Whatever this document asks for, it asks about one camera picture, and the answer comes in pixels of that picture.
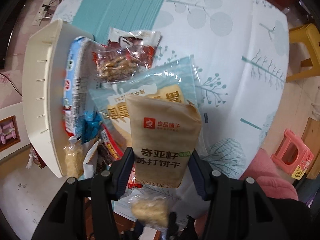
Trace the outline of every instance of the bestore logo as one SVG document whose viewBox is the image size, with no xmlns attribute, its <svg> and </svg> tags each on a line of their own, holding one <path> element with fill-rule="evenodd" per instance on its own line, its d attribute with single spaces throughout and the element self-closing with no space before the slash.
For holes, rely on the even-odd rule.
<svg viewBox="0 0 320 240">
<path fill-rule="evenodd" d="M 143 127 L 148 129 L 154 129 L 156 127 L 156 119 L 145 117 L 143 120 Z"/>
</svg>

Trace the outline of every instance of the green label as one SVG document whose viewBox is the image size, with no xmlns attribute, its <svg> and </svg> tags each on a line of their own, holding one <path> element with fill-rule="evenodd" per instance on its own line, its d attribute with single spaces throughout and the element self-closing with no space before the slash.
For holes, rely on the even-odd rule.
<svg viewBox="0 0 320 240">
<path fill-rule="evenodd" d="M 191 153 L 190 152 L 180 152 L 180 153 L 178 153 L 178 155 L 180 157 L 189 157 L 189 156 L 191 156 Z"/>
</svg>

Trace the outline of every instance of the red logo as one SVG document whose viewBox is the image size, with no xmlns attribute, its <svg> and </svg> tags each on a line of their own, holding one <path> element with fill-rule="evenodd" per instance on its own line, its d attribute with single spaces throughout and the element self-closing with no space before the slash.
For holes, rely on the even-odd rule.
<svg viewBox="0 0 320 240">
<path fill-rule="evenodd" d="M 71 85 L 70 80 L 66 79 L 66 81 L 64 82 L 64 90 L 65 91 L 69 91 L 70 90 L 70 85 Z"/>
<path fill-rule="evenodd" d="M 148 129 L 154 129 L 156 126 L 156 119 L 145 117 L 143 120 L 143 127 Z"/>
</svg>

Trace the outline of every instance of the power strip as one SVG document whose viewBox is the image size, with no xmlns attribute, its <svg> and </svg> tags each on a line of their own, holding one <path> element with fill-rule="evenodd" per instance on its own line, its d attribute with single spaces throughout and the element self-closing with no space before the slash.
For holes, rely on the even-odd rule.
<svg viewBox="0 0 320 240">
<path fill-rule="evenodd" d="M 43 5 L 44 4 L 48 5 L 48 4 L 51 3 L 51 1 L 52 0 L 43 0 L 42 4 L 39 7 L 39 10 L 38 10 L 36 16 L 33 19 L 33 22 L 32 22 L 33 26 L 39 26 L 40 25 L 41 20 L 44 18 L 45 14 L 47 13 L 47 11 L 44 10 L 45 6 L 43 6 Z"/>
</svg>

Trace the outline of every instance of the yellow stool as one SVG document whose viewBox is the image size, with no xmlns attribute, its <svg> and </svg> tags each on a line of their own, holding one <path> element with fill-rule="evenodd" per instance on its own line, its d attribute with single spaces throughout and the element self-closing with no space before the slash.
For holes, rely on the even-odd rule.
<svg viewBox="0 0 320 240">
<path fill-rule="evenodd" d="M 301 67 L 312 67 L 287 77 L 286 82 L 320 75 L 320 33 L 315 25 L 307 24 L 289 31 L 290 43 L 302 42 L 307 46 L 310 58 L 301 62 Z"/>
</svg>

